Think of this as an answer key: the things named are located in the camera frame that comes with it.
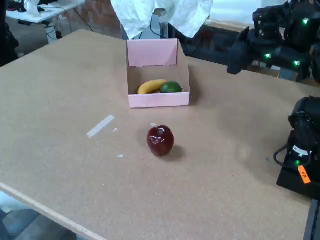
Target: white tape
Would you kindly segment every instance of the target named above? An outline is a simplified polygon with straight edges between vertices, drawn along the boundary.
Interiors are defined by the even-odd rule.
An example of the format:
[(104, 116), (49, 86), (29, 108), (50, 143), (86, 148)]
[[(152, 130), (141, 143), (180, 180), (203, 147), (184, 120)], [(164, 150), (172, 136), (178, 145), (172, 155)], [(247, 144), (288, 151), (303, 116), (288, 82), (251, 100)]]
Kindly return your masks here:
[(301, 154), (301, 155), (304, 155), (304, 156), (308, 156), (308, 152), (307, 151), (300, 149), (296, 145), (293, 146), (293, 151), (295, 151), (298, 154)]
[(94, 128), (92, 128), (88, 133), (88, 137), (92, 138), (94, 137), (97, 133), (99, 133), (105, 126), (107, 126), (109, 123), (111, 123), (111, 121), (115, 119), (114, 116), (109, 115), (107, 116), (104, 120), (102, 120), (97, 126), (95, 126)]

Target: green lime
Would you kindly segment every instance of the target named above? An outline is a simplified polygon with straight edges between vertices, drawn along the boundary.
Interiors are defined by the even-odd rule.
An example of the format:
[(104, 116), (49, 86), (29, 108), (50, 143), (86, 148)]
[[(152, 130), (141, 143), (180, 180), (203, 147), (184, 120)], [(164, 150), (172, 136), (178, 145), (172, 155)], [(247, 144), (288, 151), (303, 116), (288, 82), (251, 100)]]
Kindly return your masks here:
[(182, 87), (176, 81), (168, 81), (161, 85), (160, 88), (162, 93), (181, 93)]

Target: white cloth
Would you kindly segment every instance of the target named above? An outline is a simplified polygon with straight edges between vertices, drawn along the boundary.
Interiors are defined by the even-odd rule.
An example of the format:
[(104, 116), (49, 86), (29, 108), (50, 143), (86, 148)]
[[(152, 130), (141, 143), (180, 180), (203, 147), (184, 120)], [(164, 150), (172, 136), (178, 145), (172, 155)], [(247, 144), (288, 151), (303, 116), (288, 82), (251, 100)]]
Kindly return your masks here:
[(193, 38), (210, 14), (213, 0), (111, 0), (129, 39), (149, 28), (155, 9), (165, 9), (163, 20)]

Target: desk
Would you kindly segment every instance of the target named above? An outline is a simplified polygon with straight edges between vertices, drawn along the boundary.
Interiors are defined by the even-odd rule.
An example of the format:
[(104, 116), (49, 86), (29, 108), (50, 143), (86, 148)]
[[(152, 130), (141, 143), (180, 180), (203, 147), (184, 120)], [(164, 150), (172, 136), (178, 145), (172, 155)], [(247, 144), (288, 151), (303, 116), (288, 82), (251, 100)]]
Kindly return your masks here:
[[(301, 240), (310, 200), (272, 156), (319, 89), (189, 58), (190, 106), (129, 109), (125, 52), (81, 30), (0, 69), (0, 190), (91, 240)], [(164, 159), (151, 123), (174, 133)]]
[(49, 21), (49, 25), (45, 26), (48, 35), (48, 42), (53, 43), (56, 37), (55, 24), (52, 18), (65, 13), (70, 9), (74, 9), (85, 3), (86, 0), (59, 0), (57, 2), (49, 3), (48, 5), (40, 5), (45, 11), (39, 12), (39, 15), (34, 16), (27, 12), (6, 11), (6, 16), (11, 19), (27, 21), (34, 24), (40, 24), (43, 21)]
[(241, 22), (232, 22), (232, 21), (218, 21), (218, 20), (212, 20), (207, 19), (204, 22), (204, 25), (213, 27), (213, 28), (219, 28), (219, 29), (226, 29), (233, 32), (242, 32), (247, 27), (250, 27), (250, 29), (254, 29), (254, 24), (244, 24)]

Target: chair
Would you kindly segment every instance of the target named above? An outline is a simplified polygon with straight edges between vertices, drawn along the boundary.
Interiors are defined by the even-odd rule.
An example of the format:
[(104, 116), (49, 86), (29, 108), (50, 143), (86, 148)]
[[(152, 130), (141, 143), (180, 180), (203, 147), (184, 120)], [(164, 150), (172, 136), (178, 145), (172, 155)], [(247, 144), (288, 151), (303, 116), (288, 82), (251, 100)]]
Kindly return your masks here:
[[(14, 216), (18, 214), (19, 218), (12, 218), (13, 215), (8, 216), (9, 213), (14, 214)], [(14, 239), (32, 223), (38, 215), (39, 213), (31, 210), (28, 205), (0, 191), (0, 240)], [(7, 216), (11, 218), (11, 221), (14, 220), (14, 222), (8, 225), (7, 221), (7, 226), (5, 226), (4, 219)]]
[(6, 23), (7, 1), (0, 0), (0, 67), (18, 59), (15, 49), (18, 41)]

